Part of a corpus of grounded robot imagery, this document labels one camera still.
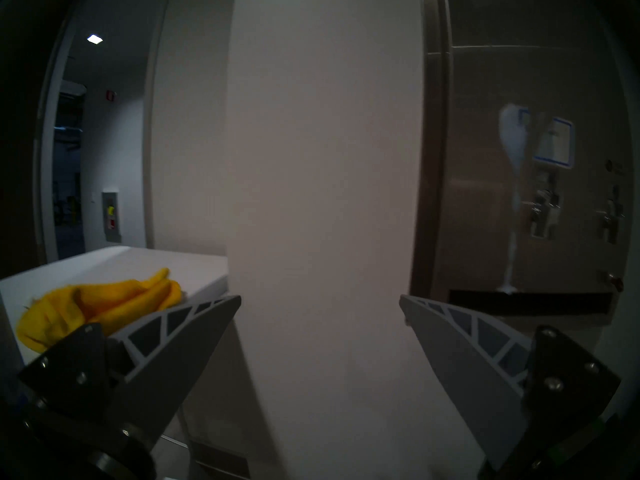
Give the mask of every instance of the yellow cloth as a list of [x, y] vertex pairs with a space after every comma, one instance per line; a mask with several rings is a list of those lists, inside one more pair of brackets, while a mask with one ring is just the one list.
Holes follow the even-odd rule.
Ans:
[[180, 284], [169, 280], [168, 268], [148, 280], [95, 285], [68, 285], [48, 292], [31, 305], [18, 322], [18, 339], [38, 353], [85, 323], [99, 322], [111, 335], [132, 321], [179, 303]]

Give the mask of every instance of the doorway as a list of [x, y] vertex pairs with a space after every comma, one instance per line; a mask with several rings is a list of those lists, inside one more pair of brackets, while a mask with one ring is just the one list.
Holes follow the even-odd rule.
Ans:
[[53, 211], [57, 256], [65, 259], [86, 251], [80, 192], [82, 119], [87, 88], [62, 81], [57, 101], [53, 146]]

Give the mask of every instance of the wall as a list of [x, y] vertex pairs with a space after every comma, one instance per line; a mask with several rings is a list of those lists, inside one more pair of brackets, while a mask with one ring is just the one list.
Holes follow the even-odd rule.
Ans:
[[165, 11], [150, 142], [157, 249], [225, 254], [222, 148], [233, 1], [169, 0]]
[[46, 261], [40, 218], [40, 143], [52, 50], [73, 0], [0, 1], [0, 279]]
[[611, 325], [602, 330], [594, 353], [622, 379], [607, 408], [606, 414], [609, 415], [626, 412], [640, 390], [640, 75], [612, 29], [604, 21], [603, 26], [625, 92], [633, 146], [634, 179], [633, 219], [632, 223], [625, 224], [626, 227], [631, 226], [631, 244], [624, 276], [625, 292], [620, 296]]
[[[145, 65], [87, 82], [82, 117], [82, 227], [87, 251], [104, 238], [102, 192], [118, 191], [122, 244], [144, 248], [142, 120]], [[117, 93], [107, 101], [107, 89]]]
[[483, 453], [398, 307], [418, 188], [421, 0], [235, 0], [227, 71], [235, 323], [288, 472], [473, 478]]

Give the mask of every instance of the stainless steel panel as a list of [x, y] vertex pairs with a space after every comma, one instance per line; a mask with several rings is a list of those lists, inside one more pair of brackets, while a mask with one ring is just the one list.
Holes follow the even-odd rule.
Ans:
[[[446, 301], [451, 289], [496, 291], [512, 229], [511, 285], [519, 291], [611, 292], [602, 274], [624, 271], [632, 156], [622, 87], [596, 12], [586, 0], [449, 0], [449, 7], [452, 77], [430, 296]], [[530, 112], [519, 174], [499, 135], [499, 113], [509, 103]], [[571, 169], [533, 159], [552, 117], [573, 123]], [[540, 169], [555, 174], [561, 196], [552, 239], [531, 235]], [[616, 244], [602, 237], [613, 185], [625, 215]]]

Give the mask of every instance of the metal bolt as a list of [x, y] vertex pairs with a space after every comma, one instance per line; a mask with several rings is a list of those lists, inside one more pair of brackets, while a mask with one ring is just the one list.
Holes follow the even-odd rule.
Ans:
[[598, 368], [596, 363], [585, 363], [584, 367], [590, 373], [598, 373], [600, 371], [600, 368]]
[[545, 385], [551, 392], [560, 392], [565, 388], [565, 384], [558, 377], [546, 377]]

